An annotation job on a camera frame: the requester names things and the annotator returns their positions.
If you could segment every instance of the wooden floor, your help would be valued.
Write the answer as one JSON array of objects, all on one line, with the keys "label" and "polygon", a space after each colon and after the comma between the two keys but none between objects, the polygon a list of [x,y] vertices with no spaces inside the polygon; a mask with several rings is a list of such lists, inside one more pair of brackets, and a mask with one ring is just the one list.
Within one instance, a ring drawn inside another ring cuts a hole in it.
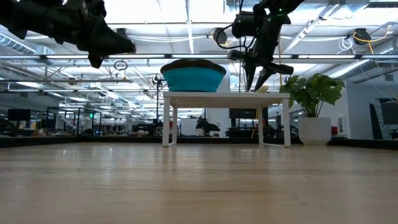
[{"label": "wooden floor", "polygon": [[62,144],[0,149],[0,223],[398,223],[398,153]]}]

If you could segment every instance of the white table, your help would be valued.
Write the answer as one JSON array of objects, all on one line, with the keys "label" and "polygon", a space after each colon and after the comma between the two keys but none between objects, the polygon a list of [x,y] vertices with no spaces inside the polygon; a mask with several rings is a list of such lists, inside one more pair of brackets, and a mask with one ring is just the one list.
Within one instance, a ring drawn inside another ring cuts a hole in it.
[{"label": "white table", "polygon": [[[259,144],[264,144],[262,109],[280,103],[283,106],[285,147],[290,147],[290,122],[288,93],[197,93],[197,92],[165,92],[163,110],[163,147],[177,143],[177,110],[178,108],[242,108],[257,109]],[[170,107],[173,107],[172,142],[170,137]]]}]

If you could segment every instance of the teal bowl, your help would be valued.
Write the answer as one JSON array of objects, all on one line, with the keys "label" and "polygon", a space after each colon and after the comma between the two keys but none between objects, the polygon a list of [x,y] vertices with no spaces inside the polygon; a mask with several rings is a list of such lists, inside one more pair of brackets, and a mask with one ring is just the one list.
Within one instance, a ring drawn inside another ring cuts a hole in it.
[{"label": "teal bowl", "polygon": [[217,92],[225,68],[209,60],[181,59],[160,69],[169,91]]}]

